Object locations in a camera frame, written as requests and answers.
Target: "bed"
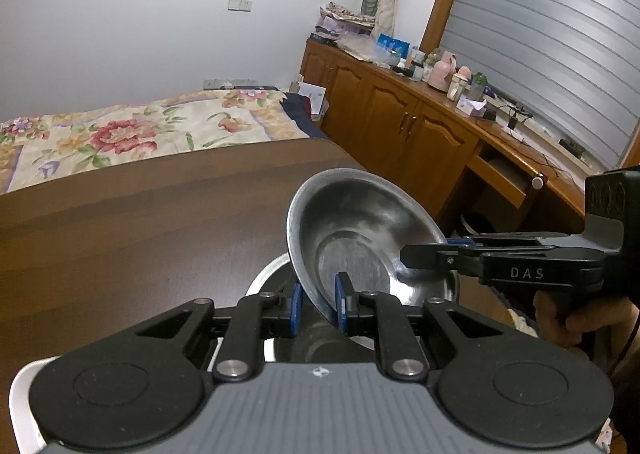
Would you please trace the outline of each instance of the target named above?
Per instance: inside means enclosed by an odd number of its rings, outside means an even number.
[[[0,125],[0,193],[145,158],[308,137],[326,138],[303,98],[273,89],[20,117]]]

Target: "metal screw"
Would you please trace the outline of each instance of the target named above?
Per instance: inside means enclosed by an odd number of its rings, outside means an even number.
[[[424,364],[415,358],[403,358],[402,360],[396,360],[391,368],[398,374],[415,376],[422,373]]]
[[[218,373],[224,374],[225,376],[242,376],[249,370],[249,366],[246,362],[242,362],[242,360],[222,360],[216,366]]]

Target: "window blind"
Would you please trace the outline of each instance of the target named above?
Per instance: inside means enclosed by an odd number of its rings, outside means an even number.
[[[619,163],[640,116],[640,0],[455,0],[441,47]]]

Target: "bowl rim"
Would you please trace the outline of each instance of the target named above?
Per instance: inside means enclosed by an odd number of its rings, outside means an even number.
[[[337,313],[331,303],[316,287],[305,268],[305,261],[300,246],[300,230],[302,214],[308,202],[322,189],[342,181],[362,181],[396,196],[430,231],[436,243],[447,243],[447,239],[428,212],[416,200],[400,187],[375,174],[360,169],[346,167],[328,169],[315,174],[303,183],[293,196],[287,212],[287,247],[289,257],[302,288],[321,315],[329,322],[337,322]]]

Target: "power outlet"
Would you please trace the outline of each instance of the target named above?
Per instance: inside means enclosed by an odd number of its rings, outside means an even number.
[[[257,79],[205,79],[202,89],[250,89],[256,86],[258,86]]]
[[[226,9],[239,11],[239,12],[251,12],[253,3],[254,2],[249,0],[229,0],[229,3],[226,6]]]

